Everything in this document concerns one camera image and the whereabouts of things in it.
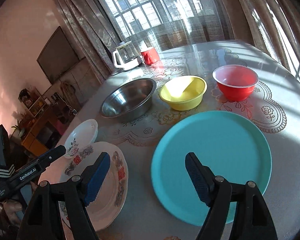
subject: round turquoise tray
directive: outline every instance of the round turquoise tray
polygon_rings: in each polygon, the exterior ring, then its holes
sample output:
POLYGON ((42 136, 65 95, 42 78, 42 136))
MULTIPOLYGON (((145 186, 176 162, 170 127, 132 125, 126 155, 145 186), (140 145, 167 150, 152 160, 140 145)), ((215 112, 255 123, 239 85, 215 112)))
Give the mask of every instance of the round turquoise tray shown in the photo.
MULTIPOLYGON (((272 161, 268 142, 258 127, 230 112, 192 115, 162 137, 151 163, 151 179, 158 199, 184 222, 202 226, 209 210, 199 200, 186 171, 188 152, 194 152, 215 175, 240 184, 252 180, 262 194, 266 191, 272 161)), ((230 204, 227 223, 234 219, 235 204, 230 204)))

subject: flat screen tv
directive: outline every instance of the flat screen tv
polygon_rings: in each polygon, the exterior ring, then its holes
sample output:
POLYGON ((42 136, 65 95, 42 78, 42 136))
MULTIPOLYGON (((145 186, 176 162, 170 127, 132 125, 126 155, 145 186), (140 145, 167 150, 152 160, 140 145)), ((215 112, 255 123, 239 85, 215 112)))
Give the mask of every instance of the flat screen tv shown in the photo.
POLYGON ((37 62, 53 85, 79 58, 59 26, 44 46, 37 62))

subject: yellow bowl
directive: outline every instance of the yellow bowl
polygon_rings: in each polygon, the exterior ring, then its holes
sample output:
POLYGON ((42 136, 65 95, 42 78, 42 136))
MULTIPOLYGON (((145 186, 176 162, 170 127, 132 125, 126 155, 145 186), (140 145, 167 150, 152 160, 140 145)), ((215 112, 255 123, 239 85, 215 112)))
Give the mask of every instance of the yellow bowl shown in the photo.
POLYGON ((203 78, 182 76, 165 83, 160 90, 159 96, 171 108, 178 111, 186 111, 195 108, 201 103, 206 90, 207 83, 203 78))

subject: potted plant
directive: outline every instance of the potted plant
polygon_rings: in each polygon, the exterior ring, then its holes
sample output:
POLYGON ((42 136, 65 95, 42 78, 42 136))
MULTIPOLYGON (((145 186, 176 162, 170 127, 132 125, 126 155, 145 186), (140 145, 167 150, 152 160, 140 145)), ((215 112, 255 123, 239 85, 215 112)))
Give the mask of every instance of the potted plant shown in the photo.
POLYGON ((21 138, 22 135, 25 133, 25 128, 20 127, 20 119, 17 120, 17 124, 12 126, 11 128, 15 128, 14 132, 13 132, 13 136, 17 137, 17 138, 21 138))

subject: bowl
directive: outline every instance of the bowl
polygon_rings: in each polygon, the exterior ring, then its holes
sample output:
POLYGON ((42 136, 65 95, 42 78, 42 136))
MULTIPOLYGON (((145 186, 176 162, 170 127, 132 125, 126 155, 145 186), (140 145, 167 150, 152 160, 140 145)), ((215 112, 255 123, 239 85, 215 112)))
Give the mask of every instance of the bowl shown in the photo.
POLYGON ((79 124, 68 136, 64 147, 67 159, 75 156, 79 149, 94 143, 98 136, 98 123, 94 119, 89 119, 79 124))
POLYGON ((226 65, 212 73, 218 88, 230 101, 242 101, 253 92, 259 78, 252 69, 240 65, 226 65))
POLYGON ((207 83, 201 77, 182 76, 174 78, 161 88, 159 96, 171 108, 186 111, 198 106, 203 94, 207 90, 207 83))
POLYGON ((130 81, 113 91, 103 101, 100 114, 121 122, 132 121, 148 111, 156 88, 157 84, 151 78, 130 81))

